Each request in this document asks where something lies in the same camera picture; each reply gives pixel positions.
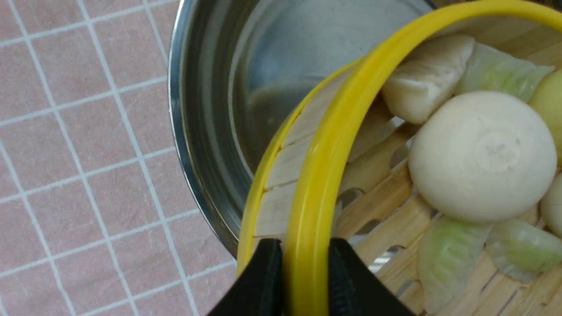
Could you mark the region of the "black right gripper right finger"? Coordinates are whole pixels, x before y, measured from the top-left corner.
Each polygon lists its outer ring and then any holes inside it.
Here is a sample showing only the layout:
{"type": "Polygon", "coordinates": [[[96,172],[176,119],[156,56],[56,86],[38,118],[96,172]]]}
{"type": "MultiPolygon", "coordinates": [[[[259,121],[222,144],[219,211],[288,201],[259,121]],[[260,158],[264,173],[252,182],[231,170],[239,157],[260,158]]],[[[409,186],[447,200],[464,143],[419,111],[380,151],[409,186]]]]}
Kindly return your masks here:
{"type": "Polygon", "coordinates": [[[332,238],[329,244],[328,306],[330,316],[414,315],[342,238],[332,238]]]}

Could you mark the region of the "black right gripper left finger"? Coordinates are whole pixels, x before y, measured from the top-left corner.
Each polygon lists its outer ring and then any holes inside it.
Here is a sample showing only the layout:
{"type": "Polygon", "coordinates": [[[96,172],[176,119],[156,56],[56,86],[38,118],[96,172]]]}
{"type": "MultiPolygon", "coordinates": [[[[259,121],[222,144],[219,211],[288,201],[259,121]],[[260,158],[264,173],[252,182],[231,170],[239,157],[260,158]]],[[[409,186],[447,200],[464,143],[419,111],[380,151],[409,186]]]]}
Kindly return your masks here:
{"type": "Polygon", "coordinates": [[[284,311],[281,240],[266,238],[209,316],[281,316],[284,311]]]}

